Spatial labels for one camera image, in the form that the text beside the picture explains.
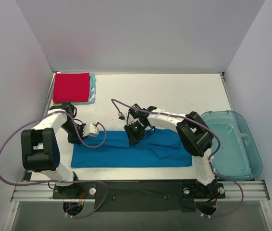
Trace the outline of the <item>blue t shirt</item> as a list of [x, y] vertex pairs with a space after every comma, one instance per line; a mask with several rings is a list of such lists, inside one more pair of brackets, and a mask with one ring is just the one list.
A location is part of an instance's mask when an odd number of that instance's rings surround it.
[[71, 167], [190, 167], [192, 156], [184, 149], [176, 132], [155, 129], [130, 146], [125, 131], [108, 131], [97, 148], [74, 145]]

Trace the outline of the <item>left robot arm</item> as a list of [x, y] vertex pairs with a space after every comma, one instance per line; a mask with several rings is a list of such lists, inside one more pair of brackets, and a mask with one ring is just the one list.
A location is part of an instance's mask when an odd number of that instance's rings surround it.
[[26, 170], [42, 173], [56, 180], [54, 190], [70, 198], [80, 195], [81, 186], [74, 182], [77, 175], [62, 163], [56, 140], [57, 131], [62, 128], [68, 134], [68, 142], [80, 144], [80, 138], [88, 137], [85, 123], [73, 125], [77, 108], [71, 103], [62, 103], [49, 109], [50, 116], [44, 118], [32, 129], [21, 133], [22, 163]]

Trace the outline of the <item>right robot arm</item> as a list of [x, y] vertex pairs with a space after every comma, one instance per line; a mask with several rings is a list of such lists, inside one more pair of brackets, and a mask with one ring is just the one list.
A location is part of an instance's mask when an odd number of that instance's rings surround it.
[[177, 132], [184, 149], [192, 156], [196, 170], [197, 192], [208, 197], [214, 191], [216, 181], [209, 161], [213, 136], [200, 115], [194, 111], [189, 114], [173, 114], [155, 106], [142, 109], [138, 104], [129, 108], [124, 130], [129, 145], [136, 145], [145, 136], [148, 127], [165, 128]]

